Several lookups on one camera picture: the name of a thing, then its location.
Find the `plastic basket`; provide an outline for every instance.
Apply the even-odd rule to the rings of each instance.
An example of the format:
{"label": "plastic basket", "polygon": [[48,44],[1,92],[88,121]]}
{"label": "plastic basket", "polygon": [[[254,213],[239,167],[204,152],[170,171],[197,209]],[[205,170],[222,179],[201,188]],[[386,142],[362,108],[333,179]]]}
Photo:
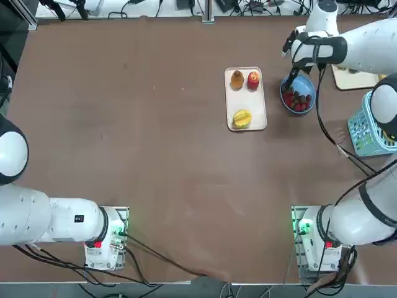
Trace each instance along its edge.
{"label": "plastic basket", "polygon": [[358,156],[373,156],[397,152],[397,142],[385,138],[382,129],[374,121],[369,100],[372,91],[362,98],[362,108],[348,121],[354,151]]}

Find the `apple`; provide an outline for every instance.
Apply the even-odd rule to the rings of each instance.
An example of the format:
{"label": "apple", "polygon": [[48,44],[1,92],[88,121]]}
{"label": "apple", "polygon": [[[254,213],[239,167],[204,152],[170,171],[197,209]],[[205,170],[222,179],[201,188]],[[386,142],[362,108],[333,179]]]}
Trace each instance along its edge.
{"label": "apple", "polygon": [[261,78],[259,76],[259,73],[257,73],[256,71],[250,72],[248,75],[248,79],[247,79],[248,89],[256,90],[256,88],[258,88],[258,86],[259,86],[260,79]]}

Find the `food tray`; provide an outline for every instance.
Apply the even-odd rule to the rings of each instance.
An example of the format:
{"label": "food tray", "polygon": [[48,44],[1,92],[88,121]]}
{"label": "food tray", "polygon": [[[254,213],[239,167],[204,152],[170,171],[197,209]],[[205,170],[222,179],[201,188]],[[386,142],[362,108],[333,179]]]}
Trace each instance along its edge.
{"label": "food tray", "polygon": [[340,70],[332,65],[335,85],[341,91],[373,88],[379,82],[379,75],[359,71],[349,73],[349,70]]}
{"label": "food tray", "polygon": [[[238,91],[234,91],[230,86],[231,75],[239,70],[244,76],[244,84]],[[248,74],[256,71],[261,76],[259,86],[255,91],[247,87]],[[226,114],[230,130],[234,132],[245,130],[262,130],[267,125],[265,94],[263,88],[262,72],[258,67],[231,67],[225,70],[225,92],[226,92]],[[244,129],[237,129],[233,125],[233,115],[238,110],[247,109],[252,115],[251,123]]]}

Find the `white robotic arm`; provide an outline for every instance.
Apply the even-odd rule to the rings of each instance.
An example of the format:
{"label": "white robotic arm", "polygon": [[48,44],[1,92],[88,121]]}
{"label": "white robotic arm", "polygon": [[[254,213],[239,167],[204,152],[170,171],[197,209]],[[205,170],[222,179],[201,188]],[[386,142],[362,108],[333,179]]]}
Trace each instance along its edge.
{"label": "white robotic arm", "polygon": [[49,198],[43,192],[13,185],[26,169],[28,158],[25,135],[0,116],[0,245],[84,242],[88,266],[122,269],[125,237],[119,233],[126,232],[128,209],[100,207],[80,198]]}
{"label": "white robotic arm", "polygon": [[[297,27],[283,47],[293,68],[282,89],[288,89],[300,70],[334,64],[358,71],[388,75],[374,88],[370,101],[373,118],[386,136],[397,136],[397,19],[385,19],[340,34],[334,0],[316,5],[306,26]],[[386,165],[397,159],[393,155]],[[341,243],[364,245],[396,238],[397,166],[369,180],[337,206],[309,207],[301,220],[301,238],[310,270],[335,271]]]}

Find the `metal bracket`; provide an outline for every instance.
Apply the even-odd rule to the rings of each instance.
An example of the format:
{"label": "metal bracket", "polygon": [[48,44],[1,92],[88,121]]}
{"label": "metal bracket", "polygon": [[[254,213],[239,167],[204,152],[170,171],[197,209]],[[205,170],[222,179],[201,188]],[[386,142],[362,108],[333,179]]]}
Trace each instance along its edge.
{"label": "metal bracket", "polygon": [[[301,284],[312,284],[317,281],[317,272],[310,271],[308,268],[305,249],[303,248],[302,240],[298,234],[299,221],[303,218],[307,208],[309,207],[310,206],[307,205],[291,206],[293,238],[295,240],[295,253],[297,256],[297,266],[299,272],[299,280]],[[320,272],[319,278],[321,278],[324,275],[327,275],[327,273]]]}
{"label": "metal bracket", "polygon": [[[130,208],[129,207],[114,207],[122,221],[124,221],[124,233],[128,233],[128,220],[130,218]],[[125,250],[119,251],[116,261],[116,270],[124,269],[125,267]]]}
{"label": "metal bracket", "polygon": [[213,24],[215,22],[215,18],[212,15],[212,0],[205,0],[202,22],[203,24]]}
{"label": "metal bracket", "polygon": [[29,8],[25,5],[23,0],[8,0],[12,6],[14,6],[15,10],[18,14],[28,23],[28,30],[36,30],[37,29],[37,20],[35,16],[31,13]]}

